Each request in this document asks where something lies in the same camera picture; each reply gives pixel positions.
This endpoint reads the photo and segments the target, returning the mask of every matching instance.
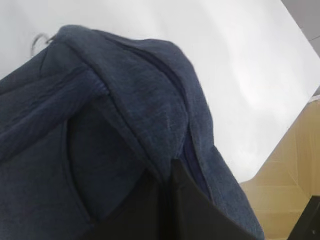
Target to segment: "tile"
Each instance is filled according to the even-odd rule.
[[[256,177],[241,184],[243,189],[254,186],[295,186],[296,183],[282,162],[267,161]]]
[[[282,0],[308,40],[320,35],[319,0]]]
[[[298,182],[298,153],[296,141],[297,121],[289,128],[280,141],[281,162],[295,183]]]
[[[301,214],[302,212],[256,212],[265,237],[270,240],[287,239]]]
[[[308,195],[320,194],[320,101],[309,103],[298,119],[298,184]]]
[[[302,212],[309,201],[298,186],[259,186],[243,190],[253,210],[259,212]]]

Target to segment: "black object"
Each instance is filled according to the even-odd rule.
[[[126,200],[78,240],[257,239],[208,200],[180,160],[172,161],[171,180],[165,188],[170,191],[146,170]]]
[[[312,196],[288,240],[320,239],[320,196]]]

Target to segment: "white surface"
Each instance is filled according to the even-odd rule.
[[[2,0],[0,77],[28,60],[36,34],[66,24],[179,45],[240,182],[257,173],[320,84],[320,60],[280,0]]]

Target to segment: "zipper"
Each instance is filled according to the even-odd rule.
[[[164,62],[162,62],[160,59],[158,59],[156,56],[151,54],[148,51],[144,51],[135,47],[131,47],[128,45],[125,45],[123,43],[114,41],[112,39],[109,39],[109,41],[120,45],[123,49],[128,50],[129,52],[139,56],[140,58],[144,59],[145,61],[149,62],[153,66],[155,66],[160,72],[164,73],[167,78],[170,80],[172,85],[175,87],[175,89],[178,91],[180,97],[182,98],[184,105],[186,107],[187,112],[189,112],[188,103],[187,103],[187,97],[185,93],[185,89],[179,79],[179,77],[176,75],[174,71],[172,71]],[[193,144],[192,135],[191,135],[191,129],[190,124],[188,124],[187,127],[187,133],[185,135],[185,140],[183,144],[183,149],[180,154],[180,159],[183,161],[183,163],[186,165],[188,172],[191,174],[193,180],[196,182],[197,186],[200,188],[200,190],[210,199],[213,201],[211,192],[210,192],[210,186],[208,185],[207,180],[205,179],[205,176],[203,174],[203,171],[201,169],[200,163],[197,159],[196,150]],[[166,193],[168,198],[168,204],[171,205],[171,199],[168,196],[169,194]]]

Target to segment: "beige tiled wall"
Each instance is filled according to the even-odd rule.
[[[287,239],[311,195],[320,195],[320,101],[305,107],[258,174],[241,187],[267,239]]]

